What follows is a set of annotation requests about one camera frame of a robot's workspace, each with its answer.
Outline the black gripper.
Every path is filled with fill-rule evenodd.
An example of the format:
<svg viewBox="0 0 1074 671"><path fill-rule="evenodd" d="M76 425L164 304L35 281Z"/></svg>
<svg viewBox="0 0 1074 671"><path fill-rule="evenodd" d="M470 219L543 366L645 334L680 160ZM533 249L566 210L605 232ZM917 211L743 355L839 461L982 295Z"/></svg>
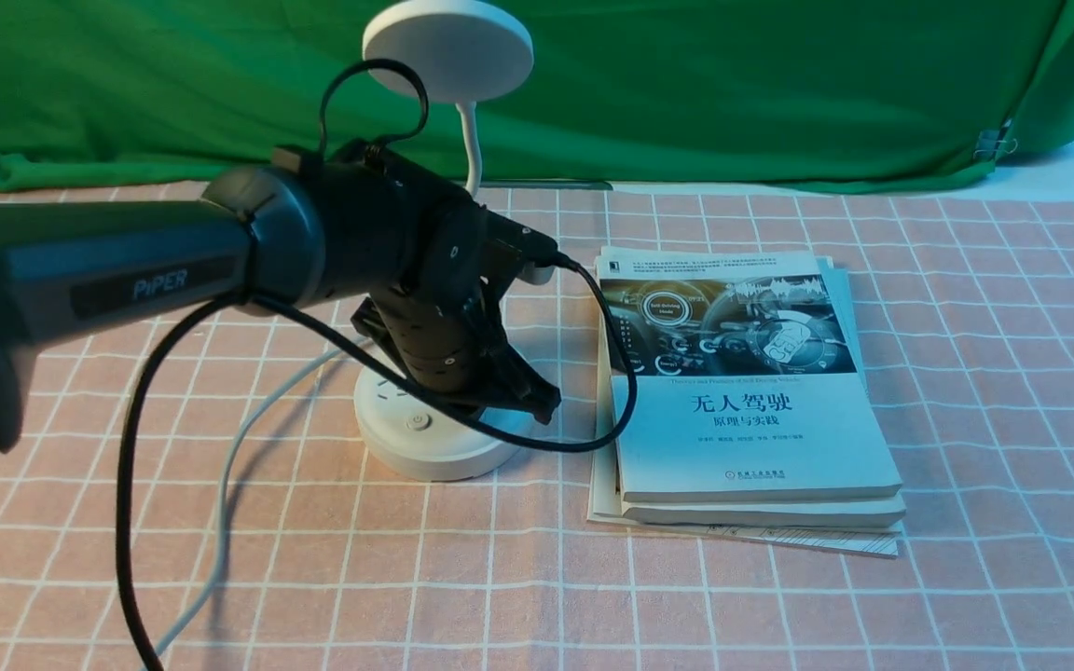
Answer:
<svg viewBox="0 0 1074 671"><path fill-rule="evenodd" d="M499 303L516 277L480 279L487 318L469 324L438 313L427 303L384 289L364 298L352 315L358 335L366 336L401 370L440 402L459 411L489 407L528 413L548 425L558 411L558 386L545 379L516 349L483 355L489 329L503 330Z"/></svg>

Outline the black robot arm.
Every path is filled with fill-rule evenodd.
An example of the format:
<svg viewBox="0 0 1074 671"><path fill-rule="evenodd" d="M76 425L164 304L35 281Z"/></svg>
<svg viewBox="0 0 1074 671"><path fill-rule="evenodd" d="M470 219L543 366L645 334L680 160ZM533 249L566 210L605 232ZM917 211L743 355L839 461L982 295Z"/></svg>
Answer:
<svg viewBox="0 0 1074 671"><path fill-rule="evenodd" d="M436 400L549 423L558 386L508 342L500 302L549 280L558 246L463 187L353 140L328 160L278 147L192 202L0 203L0 453L21 438L43 349L230 297L297 309L363 298L352 318Z"/></svg>

